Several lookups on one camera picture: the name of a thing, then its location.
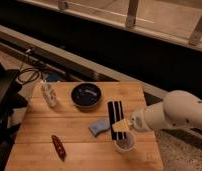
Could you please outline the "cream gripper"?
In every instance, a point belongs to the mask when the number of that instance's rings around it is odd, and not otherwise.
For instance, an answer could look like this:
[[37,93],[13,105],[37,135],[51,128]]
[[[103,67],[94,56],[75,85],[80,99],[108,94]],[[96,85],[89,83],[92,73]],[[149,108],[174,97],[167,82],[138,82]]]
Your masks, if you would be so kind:
[[121,101],[115,101],[116,123],[115,123],[115,111],[114,111],[113,102],[110,101],[107,103],[107,105],[108,105],[112,140],[125,139],[126,133],[122,133],[122,132],[130,131],[131,122],[127,119],[124,119]]

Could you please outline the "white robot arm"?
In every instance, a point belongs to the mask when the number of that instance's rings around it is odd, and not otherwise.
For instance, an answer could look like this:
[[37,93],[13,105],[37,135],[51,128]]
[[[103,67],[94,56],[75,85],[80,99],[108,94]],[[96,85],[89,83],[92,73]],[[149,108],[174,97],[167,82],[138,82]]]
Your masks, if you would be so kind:
[[202,130],[202,100],[182,90],[167,93],[161,102],[135,110],[124,118],[122,103],[107,103],[111,138],[122,140],[133,127],[137,132],[160,129],[197,128]]

